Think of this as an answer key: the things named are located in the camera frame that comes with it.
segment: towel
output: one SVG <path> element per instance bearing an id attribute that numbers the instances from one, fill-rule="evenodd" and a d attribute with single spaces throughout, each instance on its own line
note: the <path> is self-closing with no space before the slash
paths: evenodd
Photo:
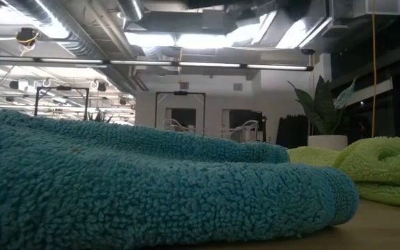
<path id="1" fill-rule="evenodd" d="M 358 193 L 346 174 L 273 163 L 284 153 L 0 111 L 0 249 L 299 237 L 354 216 Z"/>
<path id="2" fill-rule="evenodd" d="M 400 206 L 400 138 L 359 140 L 341 152 L 300 147 L 289 154 L 292 163 L 332 165 L 347 173 L 362 198 Z"/>

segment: green towel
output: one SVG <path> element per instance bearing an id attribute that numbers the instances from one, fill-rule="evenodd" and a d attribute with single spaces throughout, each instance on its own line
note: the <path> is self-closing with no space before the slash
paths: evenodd
<path id="1" fill-rule="evenodd" d="M 400 206 L 400 138 L 359 140 L 342 152 L 300 147 L 288 153 L 292 163 L 332 165 L 344 171 L 364 199 Z"/>

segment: ceiling vent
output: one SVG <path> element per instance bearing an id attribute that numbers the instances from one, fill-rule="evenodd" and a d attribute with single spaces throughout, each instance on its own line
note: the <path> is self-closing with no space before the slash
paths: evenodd
<path id="1" fill-rule="evenodd" d="M 180 83 L 181 90 L 189 90 L 189 83 L 188 82 L 178 82 Z"/>
<path id="2" fill-rule="evenodd" d="M 243 91 L 243 83 L 234 83 L 234 91 Z"/>

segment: plant pot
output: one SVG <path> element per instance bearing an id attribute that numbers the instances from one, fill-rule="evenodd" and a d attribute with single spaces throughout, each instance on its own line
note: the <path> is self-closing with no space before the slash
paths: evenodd
<path id="1" fill-rule="evenodd" d="M 345 135 L 312 135 L 308 136 L 308 146 L 341 151 L 348 146 Z"/>

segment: table surface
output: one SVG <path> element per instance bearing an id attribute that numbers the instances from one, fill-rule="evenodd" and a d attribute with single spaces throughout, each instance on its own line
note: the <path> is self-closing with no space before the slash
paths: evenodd
<path id="1" fill-rule="evenodd" d="M 357 215 L 350 222 L 326 228 L 301 239 L 250 243 L 217 243 L 193 247 L 157 247 L 152 249 L 400 249 L 400 207 L 372 201 L 361 201 Z"/>

